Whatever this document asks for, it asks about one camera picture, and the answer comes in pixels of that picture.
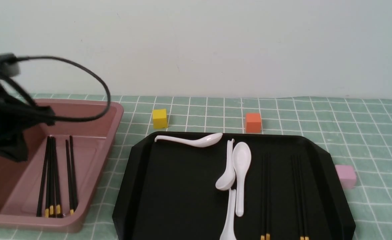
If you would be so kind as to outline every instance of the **black plastic tray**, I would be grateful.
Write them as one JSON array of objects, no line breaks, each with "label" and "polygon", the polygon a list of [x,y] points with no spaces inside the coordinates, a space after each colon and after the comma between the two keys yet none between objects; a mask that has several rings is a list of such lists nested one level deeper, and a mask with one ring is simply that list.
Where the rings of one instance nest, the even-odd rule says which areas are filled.
[{"label": "black plastic tray", "polygon": [[301,157],[311,240],[351,240],[350,208],[331,155],[301,136],[224,134],[219,143],[196,148],[156,135],[198,139],[208,133],[155,132],[133,146],[113,221],[119,240],[219,239],[228,191],[215,188],[225,169],[227,140],[244,141],[252,153],[245,180],[245,213],[235,217],[238,240],[260,239],[261,164],[269,153],[272,168],[272,239],[299,239],[291,156]]}]

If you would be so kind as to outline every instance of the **orange block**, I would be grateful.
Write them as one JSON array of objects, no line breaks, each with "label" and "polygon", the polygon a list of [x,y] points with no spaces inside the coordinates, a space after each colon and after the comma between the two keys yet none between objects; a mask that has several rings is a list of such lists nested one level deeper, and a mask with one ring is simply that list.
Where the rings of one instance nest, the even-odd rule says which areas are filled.
[{"label": "orange block", "polygon": [[258,112],[248,112],[245,117],[246,133],[261,132],[261,115]]}]

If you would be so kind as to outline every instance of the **black chopstick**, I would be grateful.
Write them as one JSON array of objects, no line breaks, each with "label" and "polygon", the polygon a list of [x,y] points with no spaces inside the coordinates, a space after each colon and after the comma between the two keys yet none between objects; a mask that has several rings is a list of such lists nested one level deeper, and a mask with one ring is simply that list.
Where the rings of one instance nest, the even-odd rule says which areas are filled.
[{"label": "black chopstick", "polygon": [[51,203],[51,171],[50,171],[50,159],[51,159],[51,137],[46,140],[47,144],[47,164],[46,164],[46,196],[45,196],[45,217],[49,217],[49,205]]},{"label": "black chopstick", "polygon": [[76,211],[78,205],[77,199],[77,184],[76,184],[76,171],[74,167],[74,152],[73,152],[73,137],[70,136],[70,167],[71,167],[71,180],[72,180],[72,187],[73,187],[73,210]]},{"label": "black chopstick", "polygon": [[50,153],[50,184],[51,184],[51,192],[50,192],[50,204],[49,204],[49,217],[56,217],[56,212],[54,211],[55,206],[55,172],[54,172],[54,151],[56,150],[56,146],[54,143],[54,138],[51,137],[51,153]]},{"label": "black chopstick", "polygon": [[266,213],[266,240],[270,240],[272,233],[272,162],[267,157],[267,213]]},{"label": "black chopstick", "polygon": [[46,181],[46,165],[48,162],[48,139],[46,140],[46,147],[45,147],[45,159],[43,161],[43,167],[42,167],[42,177],[40,179],[40,190],[39,190],[39,200],[37,203],[37,213],[36,217],[42,217],[42,202],[43,202],[43,193],[45,189],[45,181]]},{"label": "black chopstick", "polygon": [[74,197],[73,197],[73,186],[71,183],[71,169],[70,169],[70,149],[68,140],[65,141],[65,151],[67,159],[67,180],[68,180],[68,204],[70,206],[70,215],[74,213]]},{"label": "black chopstick", "polygon": [[58,158],[57,158],[57,148],[56,148],[56,140],[53,138],[53,165],[54,165],[54,178],[55,178],[55,202],[56,202],[56,217],[62,218],[62,210],[61,210],[61,191],[60,191],[60,182],[59,182],[59,172],[58,172]]},{"label": "black chopstick", "polygon": [[306,190],[304,188],[304,177],[303,177],[303,169],[301,167],[300,157],[297,157],[297,166],[299,170],[300,176],[300,187],[301,187],[301,206],[302,206],[302,214],[303,214],[303,228],[304,228],[304,240],[309,240],[309,229],[308,229],[308,221],[307,221],[307,206],[306,206]]},{"label": "black chopstick", "polygon": [[291,159],[292,163],[292,176],[294,180],[294,192],[295,192],[295,206],[296,206],[296,214],[297,214],[297,224],[298,224],[298,234],[300,236],[300,240],[304,240],[304,230],[303,230],[303,220],[301,214],[301,198],[300,198],[300,184],[298,179],[298,169],[297,169],[297,161],[293,156]]},{"label": "black chopstick", "polygon": [[265,178],[265,161],[266,158],[261,159],[261,240],[265,240],[267,225],[266,225],[266,178]]}]

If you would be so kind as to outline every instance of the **yellow block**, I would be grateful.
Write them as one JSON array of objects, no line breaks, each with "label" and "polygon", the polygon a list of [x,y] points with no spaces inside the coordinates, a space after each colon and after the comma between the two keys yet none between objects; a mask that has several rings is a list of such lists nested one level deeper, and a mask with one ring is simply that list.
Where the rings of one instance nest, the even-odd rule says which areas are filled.
[{"label": "yellow block", "polygon": [[153,110],[153,128],[162,129],[168,127],[167,110],[155,109]]}]

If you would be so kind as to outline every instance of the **pink plastic basket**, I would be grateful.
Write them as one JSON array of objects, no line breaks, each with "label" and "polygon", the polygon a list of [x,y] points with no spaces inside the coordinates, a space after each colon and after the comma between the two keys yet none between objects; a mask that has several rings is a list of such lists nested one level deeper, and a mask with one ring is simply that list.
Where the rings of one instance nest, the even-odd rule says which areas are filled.
[{"label": "pink plastic basket", "polygon": [[[97,101],[56,99],[39,99],[37,102],[39,105],[50,105],[57,115],[70,117],[95,115],[101,112],[106,104]],[[27,129],[24,138],[29,148],[29,160],[16,163],[0,157],[0,227],[39,231],[80,231],[122,114],[123,107],[112,102],[107,114],[95,121],[57,122],[50,127],[40,124]],[[36,217],[48,135],[56,137],[63,213],[69,212],[65,139],[72,135],[74,140],[79,206],[73,215],[66,215],[64,218]]]}]

